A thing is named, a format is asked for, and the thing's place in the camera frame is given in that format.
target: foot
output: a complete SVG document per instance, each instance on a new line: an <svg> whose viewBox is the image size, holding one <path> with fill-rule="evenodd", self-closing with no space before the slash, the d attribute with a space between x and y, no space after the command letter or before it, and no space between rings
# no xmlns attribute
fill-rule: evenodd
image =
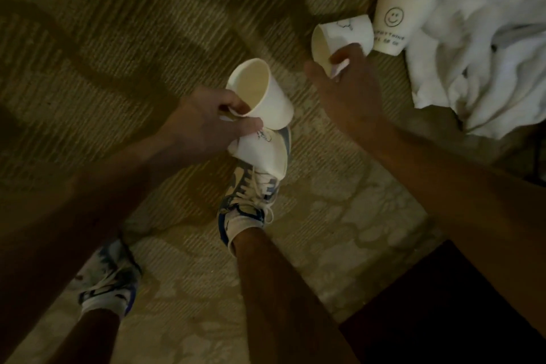
<svg viewBox="0 0 546 364"><path fill-rule="evenodd" d="M82 292L78 301L82 314L93 309L109 309L120 319L129 313L142 276L133 254L120 239L97 250L71 283Z"/></svg>
<svg viewBox="0 0 546 364"><path fill-rule="evenodd" d="M278 133L283 136L290 158L290 129L286 127ZM271 206L275 202L279 186L280 181L271 174L239 160L230 187L218 210L220 238L233 256L235 236L248 228L263 229L273 221Z"/></svg>

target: person's right arm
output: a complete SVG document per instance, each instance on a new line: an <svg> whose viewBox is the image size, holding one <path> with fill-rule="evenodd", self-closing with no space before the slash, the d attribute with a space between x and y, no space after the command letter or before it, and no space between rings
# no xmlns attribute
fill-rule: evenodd
<svg viewBox="0 0 546 364"><path fill-rule="evenodd" d="M471 163L390 123L375 70L358 45L305 71L326 113L419 201L495 289L546 336L546 189Z"/></svg>

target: person's left arm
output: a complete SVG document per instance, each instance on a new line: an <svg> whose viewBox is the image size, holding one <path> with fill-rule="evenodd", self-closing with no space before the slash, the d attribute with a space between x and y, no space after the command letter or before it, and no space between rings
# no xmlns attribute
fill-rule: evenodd
<svg viewBox="0 0 546 364"><path fill-rule="evenodd" d="M198 88L181 99L155 135L81 170L21 204L20 224L0 228L0 363L104 240L146 195L183 167L207 160L263 126L259 118L218 117L248 105L229 90Z"/></svg>

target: white cloth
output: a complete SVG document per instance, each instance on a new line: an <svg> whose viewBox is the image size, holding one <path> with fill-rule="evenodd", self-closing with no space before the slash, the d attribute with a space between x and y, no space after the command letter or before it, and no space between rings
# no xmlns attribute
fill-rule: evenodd
<svg viewBox="0 0 546 364"><path fill-rule="evenodd" d="M502 138L546 118L546 0L441 0L406 48L416 108Z"/></svg>

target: carpet pattern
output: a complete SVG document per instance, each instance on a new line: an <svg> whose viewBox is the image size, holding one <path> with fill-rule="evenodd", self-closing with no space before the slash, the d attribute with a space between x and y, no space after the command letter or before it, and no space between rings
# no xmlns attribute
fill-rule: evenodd
<svg viewBox="0 0 546 364"><path fill-rule="evenodd" d="M270 234L338 320L442 235L393 177L336 131L303 75L314 26L375 0L0 0L0 202L44 190L153 133L198 84L222 88L261 57L295 106L293 160ZM403 55L372 54L388 116L490 162L516 146L464 137L448 110L414 110ZM243 304L215 215L227 154L153 192L126 230L145 275L116 364L245 363ZM41 363L78 319L64 293L10 363Z"/></svg>

